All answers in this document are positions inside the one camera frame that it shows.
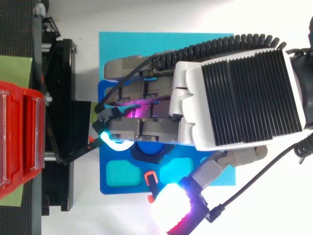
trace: green led light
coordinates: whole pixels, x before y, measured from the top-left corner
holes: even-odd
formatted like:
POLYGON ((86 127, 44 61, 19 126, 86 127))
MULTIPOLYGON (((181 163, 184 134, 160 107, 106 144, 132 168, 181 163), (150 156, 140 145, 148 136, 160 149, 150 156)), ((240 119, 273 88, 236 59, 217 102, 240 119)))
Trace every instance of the green led light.
POLYGON ((134 141, 124 141, 122 143, 117 143, 111 140, 109 134, 105 131, 101 133, 100 138, 104 143, 106 143, 111 149, 115 151, 124 151, 129 149, 134 144, 134 141))

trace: white table surface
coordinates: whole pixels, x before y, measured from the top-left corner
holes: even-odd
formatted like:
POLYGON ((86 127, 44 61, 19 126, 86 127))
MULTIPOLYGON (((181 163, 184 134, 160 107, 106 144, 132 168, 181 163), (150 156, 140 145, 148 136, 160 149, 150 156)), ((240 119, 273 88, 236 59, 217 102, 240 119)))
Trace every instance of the white table surface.
MULTIPOLYGON (((97 101, 99 31, 265 33, 289 48, 309 46, 310 0, 50 0, 62 38, 78 46, 75 99, 97 101)), ((290 144, 269 146, 268 156, 237 168, 235 187, 209 187, 213 207, 224 202, 290 144)), ((203 221, 192 235, 313 234, 313 156, 302 165, 289 153, 213 223, 203 221)), ((163 235, 151 216, 146 193, 103 195, 99 151, 75 162, 74 206, 50 207, 43 235, 163 235)))

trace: blue circular cutout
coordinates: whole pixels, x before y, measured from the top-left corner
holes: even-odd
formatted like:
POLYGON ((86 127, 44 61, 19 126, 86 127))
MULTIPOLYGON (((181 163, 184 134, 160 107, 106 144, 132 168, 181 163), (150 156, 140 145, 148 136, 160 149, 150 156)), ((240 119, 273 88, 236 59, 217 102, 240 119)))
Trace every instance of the blue circular cutout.
POLYGON ((142 150, 142 152, 146 154, 157 154, 159 153, 165 146, 163 143, 158 142, 137 142, 139 148, 142 150))

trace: metal rod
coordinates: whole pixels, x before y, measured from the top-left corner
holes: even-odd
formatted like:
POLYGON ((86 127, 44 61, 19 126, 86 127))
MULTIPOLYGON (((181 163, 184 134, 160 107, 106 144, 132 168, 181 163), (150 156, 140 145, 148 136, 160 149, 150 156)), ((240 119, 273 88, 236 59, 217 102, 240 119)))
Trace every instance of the metal rod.
POLYGON ((45 152, 45 162, 54 162, 56 160, 54 152, 45 152))
POLYGON ((51 48, 51 43, 42 43, 41 52, 42 53, 49 53, 50 48, 51 48))

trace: orange clip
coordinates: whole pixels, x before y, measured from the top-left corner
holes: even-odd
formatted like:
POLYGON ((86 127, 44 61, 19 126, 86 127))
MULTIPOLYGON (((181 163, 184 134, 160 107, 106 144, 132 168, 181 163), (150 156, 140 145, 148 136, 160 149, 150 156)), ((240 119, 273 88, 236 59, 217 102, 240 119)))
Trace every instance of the orange clip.
POLYGON ((149 170, 144 175, 147 186, 150 186, 149 181, 148 181, 148 176, 149 175, 153 175, 155 177, 156 183, 158 183, 157 174, 153 170, 149 170))
POLYGON ((155 202, 155 199, 153 198, 152 195, 149 195, 149 196, 148 196, 148 202, 149 202, 149 203, 155 202))
POLYGON ((92 143, 95 141, 95 139, 91 136, 88 136, 88 141, 89 141, 89 143, 92 143))

